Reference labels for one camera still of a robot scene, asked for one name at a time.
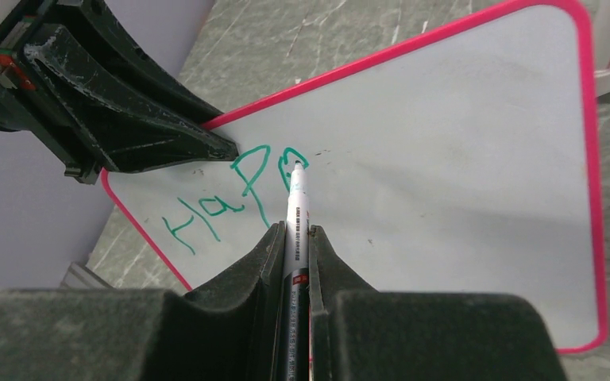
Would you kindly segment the pink framed whiteboard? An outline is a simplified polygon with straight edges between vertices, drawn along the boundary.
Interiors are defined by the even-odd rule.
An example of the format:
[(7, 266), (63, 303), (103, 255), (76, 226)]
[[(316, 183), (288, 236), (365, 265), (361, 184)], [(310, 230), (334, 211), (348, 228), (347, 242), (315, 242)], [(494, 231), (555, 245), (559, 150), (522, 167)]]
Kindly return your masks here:
[(507, 1), (243, 106), (208, 128), (232, 162), (104, 171), (106, 193), (187, 288), (285, 218), (310, 221), (381, 291), (501, 292), (556, 348), (608, 335), (589, 13)]

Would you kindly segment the white green marker pen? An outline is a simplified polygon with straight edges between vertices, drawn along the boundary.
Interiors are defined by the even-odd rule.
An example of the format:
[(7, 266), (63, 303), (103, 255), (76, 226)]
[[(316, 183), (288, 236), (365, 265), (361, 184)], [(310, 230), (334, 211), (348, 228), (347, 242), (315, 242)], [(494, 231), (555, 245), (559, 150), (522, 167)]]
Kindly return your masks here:
[(307, 174), (297, 160), (291, 172), (283, 260), (276, 378), (309, 379), (309, 198)]

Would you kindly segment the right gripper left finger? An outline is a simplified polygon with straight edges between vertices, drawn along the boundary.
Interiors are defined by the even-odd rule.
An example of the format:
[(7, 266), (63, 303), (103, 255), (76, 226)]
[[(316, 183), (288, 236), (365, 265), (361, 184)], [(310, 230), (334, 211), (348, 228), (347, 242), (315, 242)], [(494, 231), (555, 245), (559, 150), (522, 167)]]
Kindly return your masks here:
[(186, 294), (0, 291), (0, 380), (271, 380), (285, 227)]

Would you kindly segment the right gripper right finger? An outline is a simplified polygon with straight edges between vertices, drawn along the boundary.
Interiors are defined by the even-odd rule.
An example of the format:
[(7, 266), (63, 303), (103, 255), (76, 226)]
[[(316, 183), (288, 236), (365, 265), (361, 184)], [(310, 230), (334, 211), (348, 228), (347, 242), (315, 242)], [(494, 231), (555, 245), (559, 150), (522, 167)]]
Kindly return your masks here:
[(544, 320), (512, 294), (382, 292), (309, 236), (316, 380), (564, 380)]

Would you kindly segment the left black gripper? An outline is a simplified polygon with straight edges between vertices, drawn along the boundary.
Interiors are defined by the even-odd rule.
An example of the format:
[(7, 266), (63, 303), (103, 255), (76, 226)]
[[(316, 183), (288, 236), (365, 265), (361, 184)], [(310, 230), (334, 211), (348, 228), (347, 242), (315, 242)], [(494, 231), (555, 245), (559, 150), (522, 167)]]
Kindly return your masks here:
[(232, 161), (221, 111), (177, 79), (211, 1), (19, 1), (0, 23), (0, 132), (32, 133), (79, 183)]

